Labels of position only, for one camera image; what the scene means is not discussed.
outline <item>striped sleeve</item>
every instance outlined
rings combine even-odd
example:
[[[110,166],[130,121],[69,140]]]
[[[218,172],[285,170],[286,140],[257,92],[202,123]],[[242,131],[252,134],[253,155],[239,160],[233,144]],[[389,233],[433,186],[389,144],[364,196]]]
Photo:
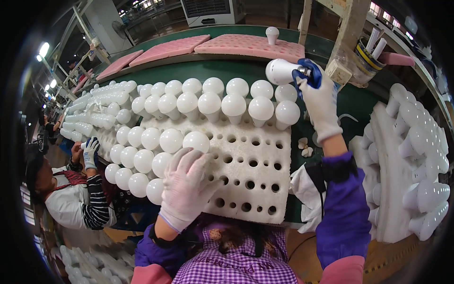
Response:
[[[101,187],[103,178],[97,174],[87,179],[90,204],[82,205],[82,217],[87,227],[93,230],[103,228],[109,221],[109,204]]]

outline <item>white glove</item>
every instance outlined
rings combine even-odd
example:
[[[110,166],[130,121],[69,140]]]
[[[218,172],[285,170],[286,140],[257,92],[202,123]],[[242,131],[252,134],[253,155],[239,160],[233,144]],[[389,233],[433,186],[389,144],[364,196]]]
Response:
[[[99,141],[98,138],[92,137],[89,138],[85,144],[84,149],[84,163],[85,170],[87,169],[98,169],[96,164],[98,163],[98,150],[99,150]]]
[[[209,199],[223,185],[222,180],[201,182],[205,168],[212,160],[212,154],[183,148],[167,165],[159,215],[179,233],[200,215]]]
[[[307,79],[296,77],[311,123],[317,132],[317,142],[342,133],[342,128],[337,124],[337,90],[334,82],[326,75],[325,71],[316,63],[322,74],[321,85],[318,89],[308,85]]]

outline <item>blue and white glove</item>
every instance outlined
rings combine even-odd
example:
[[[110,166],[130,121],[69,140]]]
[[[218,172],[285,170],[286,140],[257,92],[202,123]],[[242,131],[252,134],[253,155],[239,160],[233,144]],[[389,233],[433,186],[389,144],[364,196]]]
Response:
[[[84,149],[84,163],[85,170],[87,169],[98,169],[96,164],[98,163],[98,150],[99,140],[96,137],[89,138],[85,144]]]
[[[298,70],[293,70],[291,75],[317,132],[317,142],[341,134],[342,128],[337,124],[337,89],[334,82],[312,60],[303,58],[298,60],[298,64],[311,70],[310,77]]]

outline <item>pink sleeve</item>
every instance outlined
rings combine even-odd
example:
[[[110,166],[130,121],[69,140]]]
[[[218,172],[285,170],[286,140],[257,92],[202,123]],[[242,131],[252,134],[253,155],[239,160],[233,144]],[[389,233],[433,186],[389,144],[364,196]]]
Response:
[[[170,284],[172,278],[161,265],[136,266],[131,284]]]
[[[363,283],[364,257],[353,255],[341,258],[328,265],[321,276],[320,284]]]

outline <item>purple sleeve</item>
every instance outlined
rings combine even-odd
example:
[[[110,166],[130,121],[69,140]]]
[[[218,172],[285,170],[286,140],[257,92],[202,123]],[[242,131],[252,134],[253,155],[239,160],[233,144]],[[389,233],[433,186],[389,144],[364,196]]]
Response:
[[[323,163],[347,162],[352,152],[323,158]],[[350,173],[340,183],[330,181],[326,189],[325,216],[317,226],[317,256],[321,267],[338,259],[358,255],[366,258],[370,242],[369,207],[363,189],[364,171]]]
[[[136,266],[148,266],[151,264],[161,265],[170,276],[175,276],[181,264],[184,261],[184,250],[181,247],[175,246],[169,249],[158,247],[150,238],[150,230],[154,224],[149,225],[144,234],[143,239],[137,243],[135,249]]]

